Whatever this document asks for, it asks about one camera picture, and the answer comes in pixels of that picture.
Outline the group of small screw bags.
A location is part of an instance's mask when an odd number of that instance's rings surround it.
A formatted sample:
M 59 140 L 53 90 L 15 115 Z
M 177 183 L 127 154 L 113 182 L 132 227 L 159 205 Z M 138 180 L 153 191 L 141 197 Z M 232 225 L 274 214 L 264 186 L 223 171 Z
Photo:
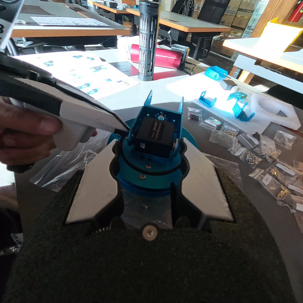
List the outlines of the group of small screw bags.
M 302 162 L 292 160 L 292 165 L 279 159 L 284 148 L 291 148 L 296 137 L 277 131 L 270 139 L 256 131 L 240 133 L 228 122 L 209 116 L 203 119 L 198 108 L 187 108 L 188 120 L 194 121 L 198 130 L 209 133 L 209 142 L 222 146 L 233 156 L 248 165 L 252 172 L 249 177 L 256 180 L 271 194 L 279 205 L 287 206 L 294 214 L 302 233 Z

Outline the blue round-ended metal bracket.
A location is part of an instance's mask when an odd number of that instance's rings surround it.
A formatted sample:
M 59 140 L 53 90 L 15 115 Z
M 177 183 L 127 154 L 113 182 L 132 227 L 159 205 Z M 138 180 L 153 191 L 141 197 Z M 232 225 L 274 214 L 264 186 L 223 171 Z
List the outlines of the blue round-ended metal bracket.
M 219 80 L 226 78 L 228 75 L 228 72 L 218 66 L 211 66 L 208 67 L 205 71 L 205 76 L 213 79 L 213 80 Z

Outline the person's left hand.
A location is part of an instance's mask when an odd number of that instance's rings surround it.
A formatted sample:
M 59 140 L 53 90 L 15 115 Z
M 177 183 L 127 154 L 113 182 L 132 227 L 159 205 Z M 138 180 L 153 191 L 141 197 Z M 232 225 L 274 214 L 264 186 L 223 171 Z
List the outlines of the person's left hand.
M 53 135 L 61 130 L 56 117 L 14 106 L 0 97 L 0 162 L 27 165 L 47 158 L 56 148 Z

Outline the white foam sheet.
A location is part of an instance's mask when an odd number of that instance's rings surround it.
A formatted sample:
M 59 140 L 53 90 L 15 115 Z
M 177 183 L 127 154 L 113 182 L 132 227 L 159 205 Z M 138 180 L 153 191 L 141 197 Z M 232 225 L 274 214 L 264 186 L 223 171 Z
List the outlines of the white foam sheet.
M 236 100 L 231 99 L 227 101 L 231 92 L 224 90 L 221 87 L 220 80 L 215 81 L 205 76 L 205 72 L 192 76 L 177 77 L 177 80 L 167 84 L 166 88 L 172 93 L 175 93 L 180 97 L 184 97 L 185 102 L 192 101 L 212 113 L 214 116 L 231 122 L 243 131 L 256 130 L 262 133 L 271 122 L 288 128 L 293 128 L 294 130 L 301 127 L 301 122 L 292 105 L 268 96 L 259 89 L 234 78 L 227 78 L 237 84 L 238 91 L 247 94 L 246 99 L 242 103 L 248 103 L 247 107 L 244 109 L 248 116 L 252 112 L 255 113 L 255 116 L 251 121 L 242 122 L 235 118 L 232 108 L 236 103 Z M 210 108 L 199 101 L 201 93 L 205 90 L 207 91 L 205 95 L 206 99 L 211 100 L 213 98 L 217 98 L 214 106 Z

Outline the thin blue U bracket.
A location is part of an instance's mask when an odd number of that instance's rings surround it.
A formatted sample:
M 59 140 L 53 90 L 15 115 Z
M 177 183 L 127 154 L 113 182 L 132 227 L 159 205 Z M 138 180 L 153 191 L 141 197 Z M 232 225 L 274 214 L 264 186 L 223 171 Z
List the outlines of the thin blue U bracket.
M 214 104 L 216 103 L 216 101 L 217 101 L 217 98 L 213 98 L 213 99 L 211 99 L 211 100 L 209 100 L 209 99 L 206 99 L 205 98 L 205 95 L 206 95 L 206 90 L 205 91 L 203 91 L 202 93 L 201 93 L 201 95 L 200 95 L 200 97 L 199 97 L 199 101 L 201 102 L 201 103 L 203 103 L 204 105 L 206 105 L 207 107 L 212 107 L 212 106 L 214 106 Z

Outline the black office chair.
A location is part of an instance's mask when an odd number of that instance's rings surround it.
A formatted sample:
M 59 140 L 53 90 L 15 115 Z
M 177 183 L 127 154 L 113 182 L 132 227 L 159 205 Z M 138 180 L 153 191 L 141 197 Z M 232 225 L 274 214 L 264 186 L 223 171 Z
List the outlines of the black office chair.
M 205 0 L 197 19 L 219 24 L 230 0 Z

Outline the long orange-edged desk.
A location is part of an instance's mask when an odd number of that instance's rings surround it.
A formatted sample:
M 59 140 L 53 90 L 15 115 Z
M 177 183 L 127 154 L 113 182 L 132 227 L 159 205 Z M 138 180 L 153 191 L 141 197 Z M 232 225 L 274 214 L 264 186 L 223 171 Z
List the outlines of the long orange-edged desk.
M 140 22 L 140 12 L 138 9 L 126 8 L 125 10 L 117 10 L 105 6 L 101 2 L 87 2 L 94 6 L 96 13 L 121 24 L 123 23 L 122 16 L 128 15 L 132 22 L 132 33 L 133 35 L 137 34 L 137 26 L 139 26 Z M 230 27 L 186 17 L 169 11 L 161 11 L 159 24 L 168 27 L 170 33 L 160 28 L 158 34 L 166 39 L 170 39 L 172 42 L 177 42 L 182 33 L 191 34 L 192 58 L 195 60 L 205 59 L 209 55 L 214 36 L 222 32 L 229 32 L 231 29 Z

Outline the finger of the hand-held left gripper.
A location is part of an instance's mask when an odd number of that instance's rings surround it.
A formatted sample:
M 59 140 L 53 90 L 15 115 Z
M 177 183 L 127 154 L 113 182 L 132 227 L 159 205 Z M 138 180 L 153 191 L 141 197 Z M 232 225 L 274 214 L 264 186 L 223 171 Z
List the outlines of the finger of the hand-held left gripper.
M 59 93 L 62 100 L 60 117 L 112 133 L 129 132 L 130 127 L 115 112 L 101 104 L 82 101 L 66 93 Z

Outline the blue toy robot arm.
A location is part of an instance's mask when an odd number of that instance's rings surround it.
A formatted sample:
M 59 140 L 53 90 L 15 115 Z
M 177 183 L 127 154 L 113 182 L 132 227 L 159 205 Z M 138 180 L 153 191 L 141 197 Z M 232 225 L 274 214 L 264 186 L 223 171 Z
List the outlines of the blue toy robot arm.
M 182 125 L 184 98 L 178 111 L 171 111 L 152 106 L 152 96 L 151 90 L 138 116 L 126 122 L 129 133 L 111 134 L 108 143 L 114 139 L 120 143 L 121 186 L 136 195 L 162 197 L 170 194 L 172 182 L 178 186 L 182 176 L 181 139 L 199 147 Z

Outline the yellow plastic bin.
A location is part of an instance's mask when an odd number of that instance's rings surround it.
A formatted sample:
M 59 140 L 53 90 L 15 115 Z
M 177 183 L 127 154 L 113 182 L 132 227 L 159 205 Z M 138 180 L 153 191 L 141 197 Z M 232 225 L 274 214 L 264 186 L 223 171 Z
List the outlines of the yellow plastic bin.
M 256 47 L 267 54 L 281 54 L 291 45 L 303 32 L 303 28 L 279 24 L 278 17 L 267 22 Z

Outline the red cylindrical case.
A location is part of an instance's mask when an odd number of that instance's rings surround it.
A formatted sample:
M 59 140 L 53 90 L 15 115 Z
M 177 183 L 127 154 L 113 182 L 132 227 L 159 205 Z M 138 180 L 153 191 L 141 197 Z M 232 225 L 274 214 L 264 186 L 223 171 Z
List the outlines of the red cylindrical case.
M 134 63 L 147 62 L 146 51 L 141 51 L 139 45 L 132 44 L 130 49 L 131 61 Z M 168 69 L 179 69 L 181 53 L 163 48 L 156 48 L 154 66 Z

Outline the black striped jacket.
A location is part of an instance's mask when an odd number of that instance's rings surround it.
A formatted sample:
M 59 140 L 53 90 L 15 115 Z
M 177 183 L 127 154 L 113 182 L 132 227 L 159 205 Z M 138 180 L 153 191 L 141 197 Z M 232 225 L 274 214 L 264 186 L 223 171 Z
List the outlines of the black striped jacket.
M 195 8 L 194 0 L 177 0 L 171 12 L 187 17 L 193 17 Z

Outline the blue perforated metal bracket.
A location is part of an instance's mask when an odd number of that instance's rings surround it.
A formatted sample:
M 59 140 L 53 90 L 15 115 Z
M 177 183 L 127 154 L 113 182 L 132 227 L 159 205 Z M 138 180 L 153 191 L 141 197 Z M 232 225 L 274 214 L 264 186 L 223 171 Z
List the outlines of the blue perforated metal bracket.
M 247 94 L 244 93 L 244 92 L 240 92 L 240 91 L 235 91 L 235 92 L 232 92 L 228 98 L 227 98 L 227 101 L 228 100 L 231 100 L 231 99 L 235 99 L 237 102 L 244 102 L 244 100 L 246 99 L 247 97 Z
M 244 109 L 247 107 L 247 105 L 247 102 L 240 104 L 238 101 L 236 101 L 232 108 L 235 118 L 242 122 L 249 122 L 255 116 L 254 112 L 252 112 L 249 116 L 245 113 Z

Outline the grey servo motor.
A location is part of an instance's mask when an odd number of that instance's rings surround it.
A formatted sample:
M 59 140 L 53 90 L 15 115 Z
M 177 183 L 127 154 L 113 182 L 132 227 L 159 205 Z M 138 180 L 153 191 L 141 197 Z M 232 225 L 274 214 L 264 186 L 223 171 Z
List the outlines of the grey servo motor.
M 220 82 L 220 85 L 224 90 L 231 91 L 231 92 L 235 92 L 238 89 L 237 84 L 234 81 L 229 80 L 229 79 L 223 79 Z

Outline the white side table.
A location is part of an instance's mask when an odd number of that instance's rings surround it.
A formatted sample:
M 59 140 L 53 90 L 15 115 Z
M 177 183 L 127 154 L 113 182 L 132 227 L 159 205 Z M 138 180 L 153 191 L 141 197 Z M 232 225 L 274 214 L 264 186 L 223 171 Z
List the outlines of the white side table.
M 284 86 L 302 94 L 302 80 L 294 75 L 282 74 L 276 68 L 284 68 L 287 72 L 302 76 L 303 50 L 301 47 L 290 46 L 288 52 L 274 53 L 277 47 L 258 46 L 259 38 L 227 39 L 223 46 L 239 52 L 234 67 L 246 70 L 275 84 Z

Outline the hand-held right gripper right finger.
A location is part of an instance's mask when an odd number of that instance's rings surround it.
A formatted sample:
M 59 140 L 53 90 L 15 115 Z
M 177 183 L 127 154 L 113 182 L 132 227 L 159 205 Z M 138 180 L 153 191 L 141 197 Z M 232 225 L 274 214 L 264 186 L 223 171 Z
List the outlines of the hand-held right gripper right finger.
M 181 216 L 191 223 L 233 222 L 214 164 L 188 139 L 181 139 Z

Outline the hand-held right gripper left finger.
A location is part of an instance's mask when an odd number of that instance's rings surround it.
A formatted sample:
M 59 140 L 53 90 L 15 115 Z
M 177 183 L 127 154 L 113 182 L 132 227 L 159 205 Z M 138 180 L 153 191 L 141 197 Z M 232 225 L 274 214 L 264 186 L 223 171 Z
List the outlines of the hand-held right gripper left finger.
M 86 165 L 73 197 L 66 224 L 94 222 L 109 224 L 123 213 L 120 171 L 120 142 L 112 140 Z

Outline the large clear plastic bag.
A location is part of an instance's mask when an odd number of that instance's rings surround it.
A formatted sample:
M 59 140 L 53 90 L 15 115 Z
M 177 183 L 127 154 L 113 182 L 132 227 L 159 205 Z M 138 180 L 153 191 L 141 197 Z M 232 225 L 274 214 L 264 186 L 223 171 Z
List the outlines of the large clear plastic bag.
M 59 192 L 75 172 L 84 169 L 85 165 L 105 148 L 110 134 L 98 130 L 95 137 L 90 138 L 86 143 L 79 143 L 74 150 L 61 151 L 45 164 L 30 179 L 30 182 L 39 187 Z M 240 190 L 243 190 L 239 164 L 209 154 L 205 154 L 205 156 L 214 163 L 216 168 L 225 172 Z M 155 223 L 164 229 L 172 227 L 170 196 L 148 198 L 132 194 L 125 189 L 122 189 L 122 193 L 124 212 L 121 217 L 125 223 L 136 228 L 140 228 L 146 223 Z

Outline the white crumpled wrapper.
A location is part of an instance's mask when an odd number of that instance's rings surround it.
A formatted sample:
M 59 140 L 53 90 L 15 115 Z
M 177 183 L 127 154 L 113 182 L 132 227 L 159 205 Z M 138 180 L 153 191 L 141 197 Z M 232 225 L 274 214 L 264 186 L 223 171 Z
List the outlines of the white crumpled wrapper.
M 131 59 L 130 49 L 132 44 L 139 44 L 139 36 L 117 36 L 117 49 L 127 59 Z

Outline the small grey device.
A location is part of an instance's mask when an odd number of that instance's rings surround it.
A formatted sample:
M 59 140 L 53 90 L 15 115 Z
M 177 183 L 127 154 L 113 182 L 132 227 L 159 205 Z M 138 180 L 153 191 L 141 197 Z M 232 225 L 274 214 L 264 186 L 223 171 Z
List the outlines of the small grey device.
M 180 69 L 181 67 L 184 66 L 184 63 L 190 52 L 190 47 L 188 47 L 186 45 L 181 45 L 181 44 L 173 44 L 173 45 L 171 45 L 170 48 L 172 51 L 178 51 L 181 53 L 181 61 L 180 61 L 180 66 L 179 66 L 179 69 Z

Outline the white desk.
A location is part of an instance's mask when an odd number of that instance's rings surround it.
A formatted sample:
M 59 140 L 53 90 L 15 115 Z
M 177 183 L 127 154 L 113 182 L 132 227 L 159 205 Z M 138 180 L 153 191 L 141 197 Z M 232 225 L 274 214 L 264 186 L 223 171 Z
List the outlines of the white desk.
M 59 119 L 61 149 L 73 149 L 88 139 L 87 129 L 95 130 Z M 296 302 L 270 230 L 223 171 L 216 168 L 233 222 L 181 216 L 180 179 L 167 195 L 172 227 L 164 229 L 133 227 L 123 213 L 109 224 L 66 224 L 84 169 L 25 235 L 3 302 Z

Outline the red fire extinguisher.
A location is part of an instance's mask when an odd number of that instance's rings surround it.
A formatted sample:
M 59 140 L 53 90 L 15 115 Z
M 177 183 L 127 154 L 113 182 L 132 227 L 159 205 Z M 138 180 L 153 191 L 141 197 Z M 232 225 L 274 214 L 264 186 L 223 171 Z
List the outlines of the red fire extinguisher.
M 299 0 L 293 9 L 292 14 L 290 15 L 288 21 L 297 23 L 303 15 L 303 1 Z

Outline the dark-topped orange-edged desk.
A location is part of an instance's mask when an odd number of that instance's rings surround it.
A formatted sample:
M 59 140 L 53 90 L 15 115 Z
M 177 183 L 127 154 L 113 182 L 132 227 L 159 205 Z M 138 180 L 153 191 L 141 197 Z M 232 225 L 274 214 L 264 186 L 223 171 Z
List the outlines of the dark-topped orange-edged desk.
M 86 45 L 99 43 L 116 36 L 130 36 L 130 28 L 124 27 L 95 12 L 76 4 L 58 3 L 53 1 L 25 1 L 25 6 L 38 8 L 22 9 L 18 16 L 25 24 L 16 24 L 11 34 L 12 38 L 27 38 L 59 46 Z M 93 18 L 107 26 L 41 26 L 33 21 L 32 16 Z

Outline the grey screwdriver bit holder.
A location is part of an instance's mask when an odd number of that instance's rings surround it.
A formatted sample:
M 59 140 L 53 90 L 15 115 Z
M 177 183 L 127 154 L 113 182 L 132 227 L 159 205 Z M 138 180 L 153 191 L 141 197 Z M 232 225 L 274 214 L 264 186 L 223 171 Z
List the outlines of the grey screwdriver bit holder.
M 141 81 L 153 80 L 160 10 L 158 2 L 139 2 L 138 79 Z

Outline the printed instruction sheet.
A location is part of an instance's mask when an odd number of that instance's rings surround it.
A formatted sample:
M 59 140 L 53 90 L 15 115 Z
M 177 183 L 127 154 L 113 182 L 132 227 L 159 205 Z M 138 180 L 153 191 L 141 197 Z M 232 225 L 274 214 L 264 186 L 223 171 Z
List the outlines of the printed instruction sheet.
M 100 100 L 114 93 L 139 85 L 96 54 L 85 51 L 63 51 L 19 55 L 14 58 L 42 68 L 69 85 Z

